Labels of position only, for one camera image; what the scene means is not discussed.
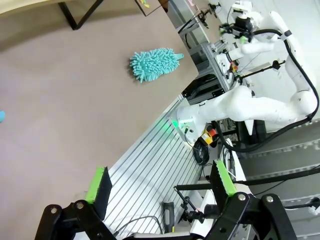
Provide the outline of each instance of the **teal microfiber duster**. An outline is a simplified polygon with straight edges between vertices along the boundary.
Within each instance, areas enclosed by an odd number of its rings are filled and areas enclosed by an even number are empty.
[[[158,48],[151,51],[142,51],[140,54],[134,53],[130,58],[130,66],[136,79],[150,82],[156,80],[162,74],[173,72],[180,64],[182,53],[175,54],[172,48]]]

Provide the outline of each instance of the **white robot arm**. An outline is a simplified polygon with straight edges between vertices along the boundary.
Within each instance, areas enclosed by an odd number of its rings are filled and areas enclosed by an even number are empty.
[[[244,15],[248,17],[256,16],[257,14],[247,12]],[[259,18],[259,21],[253,21],[253,23],[255,25],[249,26],[249,30],[246,28],[245,31],[242,31],[243,35],[239,28],[234,27],[238,31],[235,33],[236,36],[242,37],[245,34],[254,33],[254,30],[261,29],[261,26],[280,32],[282,40],[286,40],[289,43],[290,52],[302,67],[312,85],[315,86],[316,79],[305,62],[300,45],[281,16],[277,12],[272,11],[269,13],[268,18]],[[275,40],[274,35],[274,33],[264,33],[262,36],[259,36],[259,41],[263,38],[266,39],[265,42],[257,43],[262,44],[261,46],[263,47],[260,48],[262,52],[265,51],[266,44],[271,45],[272,48]],[[255,43],[244,44],[244,47],[249,49],[250,53],[252,52],[250,51],[250,47],[253,48],[253,51],[259,52],[259,48]],[[296,93],[291,97],[289,102],[282,102],[268,97],[253,97],[252,91],[248,87],[238,86],[214,99],[179,108],[177,111],[178,127],[181,131],[185,132],[186,140],[194,143],[203,134],[206,123],[210,123],[211,121],[230,118],[237,122],[263,120],[290,124],[310,114],[314,114],[318,106],[317,93],[312,90],[310,84],[306,81],[306,78],[290,56],[288,56],[285,62],[285,69],[296,85]]]

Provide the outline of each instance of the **metal frame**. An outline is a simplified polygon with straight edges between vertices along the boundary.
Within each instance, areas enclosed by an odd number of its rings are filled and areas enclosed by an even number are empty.
[[[79,23],[76,23],[74,17],[72,16],[67,4],[65,2],[59,2],[59,7],[61,11],[63,12],[66,20],[68,21],[70,27],[72,30],[78,30],[82,27],[82,25],[87,21],[87,19],[93,14],[93,12],[99,7],[99,5],[103,2],[104,0],[96,0],[94,4],[89,8],[89,10],[84,14],[84,16],[81,18]]]

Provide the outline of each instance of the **bolt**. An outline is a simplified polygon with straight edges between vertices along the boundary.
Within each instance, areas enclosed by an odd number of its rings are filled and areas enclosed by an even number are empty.
[[[55,214],[57,212],[58,209],[56,209],[55,207],[51,209],[51,213]]]
[[[267,196],[267,197],[266,197],[266,201],[267,201],[268,203],[272,203],[272,202],[274,201],[274,199],[273,199],[272,196]]]
[[[82,209],[82,208],[84,207],[84,204],[83,204],[82,202],[78,202],[78,203],[76,204],[76,207],[77,207],[78,209]]]
[[[239,199],[240,201],[244,201],[244,200],[246,200],[246,196],[243,195],[243,194],[239,194],[238,199]]]

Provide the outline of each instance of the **striped metal panel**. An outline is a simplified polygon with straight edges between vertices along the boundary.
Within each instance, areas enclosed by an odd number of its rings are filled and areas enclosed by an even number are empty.
[[[110,229],[116,231],[143,216],[156,216],[163,229],[163,201],[174,202],[179,220],[182,201],[173,186],[196,183],[201,174],[192,148],[182,141],[169,119],[181,100],[177,98],[109,170],[113,187],[104,222]],[[160,233],[160,229],[154,219],[145,218],[130,223],[120,235],[136,232]]]

